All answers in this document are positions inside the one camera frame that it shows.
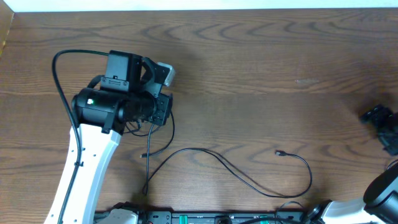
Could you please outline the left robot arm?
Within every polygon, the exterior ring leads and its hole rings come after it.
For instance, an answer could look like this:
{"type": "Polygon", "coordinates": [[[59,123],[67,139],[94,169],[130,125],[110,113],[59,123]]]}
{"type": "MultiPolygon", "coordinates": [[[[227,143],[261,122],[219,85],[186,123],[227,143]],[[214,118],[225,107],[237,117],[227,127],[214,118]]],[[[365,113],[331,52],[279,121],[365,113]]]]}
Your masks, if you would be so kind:
{"type": "Polygon", "coordinates": [[[52,75],[72,124],[65,167],[46,223],[93,223],[109,162],[128,122],[163,126],[171,114],[172,95],[162,93],[175,76],[173,66],[140,55],[112,50],[106,71],[94,77],[68,102],[56,64],[52,75]]]}

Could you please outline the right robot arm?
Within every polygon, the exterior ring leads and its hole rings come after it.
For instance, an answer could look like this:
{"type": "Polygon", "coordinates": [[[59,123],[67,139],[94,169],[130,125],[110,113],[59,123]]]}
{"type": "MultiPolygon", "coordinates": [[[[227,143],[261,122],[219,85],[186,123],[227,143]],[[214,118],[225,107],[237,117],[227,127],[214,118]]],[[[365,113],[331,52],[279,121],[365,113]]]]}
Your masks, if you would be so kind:
{"type": "MultiPolygon", "coordinates": [[[[397,113],[377,105],[360,116],[376,128],[379,142],[391,156],[397,155],[397,113]]],[[[397,161],[376,177],[362,198],[326,201],[308,211],[304,223],[397,223],[397,161]]]]}

